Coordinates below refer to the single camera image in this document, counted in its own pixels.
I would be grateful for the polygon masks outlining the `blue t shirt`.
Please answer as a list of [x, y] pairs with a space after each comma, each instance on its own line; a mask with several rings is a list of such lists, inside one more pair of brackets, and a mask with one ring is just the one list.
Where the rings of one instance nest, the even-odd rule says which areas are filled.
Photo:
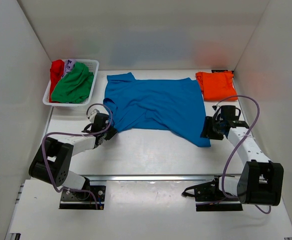
[[132, 73], [107, 76], [103, 103], [119, 131], [163, 130], [197, 147], [211, 143], [201, 133], [206, 117], [201, 88], [196, 80], [136, 79]]

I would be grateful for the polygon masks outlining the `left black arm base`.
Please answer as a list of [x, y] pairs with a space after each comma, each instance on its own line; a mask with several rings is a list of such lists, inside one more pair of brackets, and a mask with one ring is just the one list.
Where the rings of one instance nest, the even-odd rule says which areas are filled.
[[86, 191], [63, 190], [59, 201], [61, 210], [97, 210], [105, 209], [106, 185], [89, 183]]

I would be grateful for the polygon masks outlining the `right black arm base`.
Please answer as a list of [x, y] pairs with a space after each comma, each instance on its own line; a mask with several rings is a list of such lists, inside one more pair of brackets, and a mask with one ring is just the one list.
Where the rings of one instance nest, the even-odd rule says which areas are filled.
[[184, 189], [181, 196], [194, 198], [196, 202], [196, 212], [241, 212], [242, 204], [237, 198], [226, 198], [219, 190], [219, 178]]

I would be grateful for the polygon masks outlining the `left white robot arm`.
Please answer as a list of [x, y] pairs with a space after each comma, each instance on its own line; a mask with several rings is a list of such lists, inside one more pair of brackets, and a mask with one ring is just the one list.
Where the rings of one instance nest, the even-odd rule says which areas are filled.
[[71, 158], [79, 153], [93, 150], [110, 140], [117, 130], [110, 125], [110, 116], [95, 111], [89, 118], [91, 121], [78, 136], [68, 136], [57, 140], [50, 136], [44, 140], [44, 148], [40, 147], [29, 167], [29, 175], [46, 183], [51, 183], [47, 169], [57, 187], [73, 189], [79, 199], [90, 195], [88, 179], [69, 170]]

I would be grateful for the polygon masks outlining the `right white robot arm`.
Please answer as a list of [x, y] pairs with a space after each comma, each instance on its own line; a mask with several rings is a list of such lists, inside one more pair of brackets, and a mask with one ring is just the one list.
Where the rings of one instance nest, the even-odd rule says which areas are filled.
[[227, 176], [224, 168], [218, 183], [210, 187], [215, 200], [237, 198], [242, 204], [278, 206], [284, 178], [284, 168], [273, 162], [260, 149], [251, 134], [252, 127], [240, 120], [241, 110], [234, 105], [213, 106], [214, 115], [204, 121], [201, 137], [209, 140], [227, 139], [238, 154], [244, 168], [240, 177]]

